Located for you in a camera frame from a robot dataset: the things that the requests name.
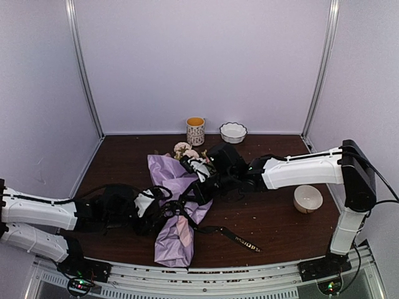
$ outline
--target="patterned mug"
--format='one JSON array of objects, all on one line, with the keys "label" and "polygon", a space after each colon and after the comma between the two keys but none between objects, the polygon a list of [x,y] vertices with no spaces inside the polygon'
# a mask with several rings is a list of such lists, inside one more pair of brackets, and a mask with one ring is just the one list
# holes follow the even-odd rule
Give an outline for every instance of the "patterned mug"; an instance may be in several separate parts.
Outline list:
[{"label": "patterned mug", "polygon": [[191,117],[187,119],[187,142],[193,146],[202,145],[205,142],[205,119]]}]

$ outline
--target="wood surface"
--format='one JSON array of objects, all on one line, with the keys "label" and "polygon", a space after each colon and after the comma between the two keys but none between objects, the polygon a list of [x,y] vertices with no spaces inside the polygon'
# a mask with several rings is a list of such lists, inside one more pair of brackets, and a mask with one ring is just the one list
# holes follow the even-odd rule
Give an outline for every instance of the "wood surface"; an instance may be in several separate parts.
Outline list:
[{"label": "wood surface", "polygon": [[[107,183],[127,183],[140,189],[151,186],[147,155],[171,153],[185,135],[108,136],[105,138],[79,193]],[[219,135],[207,135],[201,151],[222,142]],[[280,156],[306,154],[301,138],[294,135],[248,135],[236,145],[243,158],[267,153]],[[216,198],[200,226],[222,225],[250,240],[261,253],[252,253],[219,233],[195,234],[195,255],[191,267],[262,265],[318,257],[325,254],[339,212],[326,185],[315,185],[324,203],[312,214],[301,214],[293,205],[296,187],[284,187],[262,194],[231,192]],[[153,261],[156,236],[136,236],[132,228],[100,233],[64,232],[78,238],[88,257],[114,262],[159,266]]]}]

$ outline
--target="bowl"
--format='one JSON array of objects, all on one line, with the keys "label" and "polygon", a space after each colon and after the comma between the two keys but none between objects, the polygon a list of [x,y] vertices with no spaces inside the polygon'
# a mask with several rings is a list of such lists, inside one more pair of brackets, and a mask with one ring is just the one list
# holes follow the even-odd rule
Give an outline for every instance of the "bowl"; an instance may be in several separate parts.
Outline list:
[{"label": "bowl", "polygon": [[313,213],[323,204],[323,196],[319,190],[309,185],[299,186],[294,191],[294,206],[304,214]]},{"label": "bowl", "polygon": [[225,123],[220,127],[222,139],[232,144],[243,142],[247,133],[247,128],[239,123]]}]

